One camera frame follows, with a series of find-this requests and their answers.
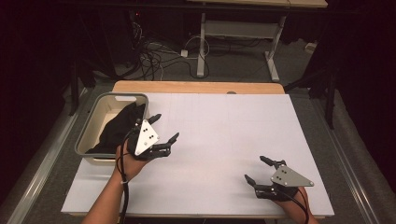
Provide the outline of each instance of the dark background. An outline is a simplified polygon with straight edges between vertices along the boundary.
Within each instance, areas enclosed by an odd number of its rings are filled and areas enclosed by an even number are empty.
[[[354,9],[365,3],[332,1],[329,10]],[[189,33],[195,32],[197,27],[191,24],[198,24],[195,20],[199,20],[199,14],[169,13],[172,17],[168,12],[161,12],[155,20],[143,14],[141,20],[177,46]],[[173,24],[166,28],[167,33],[163,32],[164,26],[156,22],[158,18]],[[113,63],[132,60],[127,55],[133,52],[125,51],[124,47],[130,44],[128,27],[120,21],[123,18],[115,17],[114,10],[76,9],[49,1],[0,3],[0,146],[3,156],[0,175],[7,180],[2,181],[1,202],[62,111],[62,93],[70,82],[70,65],[75,61],[81,63],[83,71],[87,72],[80,73],[84,84],[93,85],[89,75],[93,67],[111,72],[114,71]],[[97,33],[93,41],[92,32]],[[111,36],[114,33],[122,36]],[[396,139],[394,1],[376,1],[361,17],[342,16],[330,23],[290,15],[281,40],[287,44],[298,38],[320,40],[306,75],[339,53],[340,43],[350,40],[348,43],[353,47],[346,49],[347,57],[340,64],[337,89],[361,138],[396,191],[396,180],[391,173],[396,170],[393,161]]]

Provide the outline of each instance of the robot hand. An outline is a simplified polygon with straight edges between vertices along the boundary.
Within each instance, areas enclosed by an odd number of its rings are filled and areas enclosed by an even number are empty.
[[[258,185],[256,181],[245,175],[247,183],[254,188],[256,197],[273,201],[290,201],[298,191],[298,187],[312,187],[314,183],[290,169],[285,161],[272,161],[264,156],[260,159],[269,166],[275,166],[276,172],[271,177],[271,186]]]
[[[151,124],[157,121],[161,114],[143,121],[138,120],[129,133],[128,152],[139,161],[148,161],[171,154],[171,146],[176,142],[178,133],[171,137],[167,143],[155,144],[160,137],[155,133]]]

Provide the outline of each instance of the black cloth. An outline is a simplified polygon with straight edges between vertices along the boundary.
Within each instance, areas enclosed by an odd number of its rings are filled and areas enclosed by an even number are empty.
[[[125,106],[114,119],[106,124],[99,137],[99,143],[86,153],[115,154],[117,146],[122,144],[125,135],[136,124],[136,120],[143,119],[145,107],[145,104],[136,105],[136,103]]]

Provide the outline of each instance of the human arm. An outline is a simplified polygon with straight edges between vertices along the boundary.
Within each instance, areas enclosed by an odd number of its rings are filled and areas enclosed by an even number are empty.
[[[117,148],[116,159],[119,157],[120,147]],[[148,161],[137,161],[131,155],[125,155],[123,157],[123,163],[125,174],[127,174],[127,179],[131,180],[140,173]],[[83,221],[81,222],[82,224],[117,223],[120,213],[121,197],[123,193],[121,181],[122,177],[119,170],[117,169],[116,164],[106,186],[96,199],[87,216],[84,217]]]
[[[306,193],[305,188],[299,187],[299,191],[294,196],[294,199],[302,206],[305,207],[306,205],[306,210],[309,216],[308,224],[318,224],[318,221],[315,219],[315,217],[311,213],[311,210],[309,209],[308,194]],[[297,205],[297,203],[293,201],[273,202],[279,205],[283,209],[283,211],[285,211],[285,214],[288,215],[296,223],[305,224],[305,212],[300,206]]]

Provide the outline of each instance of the human hand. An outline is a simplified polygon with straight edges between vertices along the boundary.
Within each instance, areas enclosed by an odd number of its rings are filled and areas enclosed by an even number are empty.
[[[134,159],[134,157],[129,154],[129,152],[126,150],[128,147],[128,140],[125,141],[123,145],[123,166],[124,166],[124,172],[126,174],[127,180],[131,180],[135,176],[137,176],[140,171],[143,169],[143,167],[149,163],[149,161],[137,161]],[[118,173],[120,175],[120,146],[117,147],[117,152],[116,152],[116,167],[114,169],[115,173]]]
[[[309,224],[317,224],[318,221],[314,218],[309,209],[309,202],[308,202],[308,194],[306,193],[305,188],[299,187],[299,191],[297,191],[294,199],[299,202],[307,211],[309,217]],[[279,202],[273,201],[277,205],[279,205],[283,211],[285,211],[286,215],[288,215],[292,220],[296,223],[305,223],[306,215],[304,210],[297,205],[294,201],[286,201],[286,202]]]

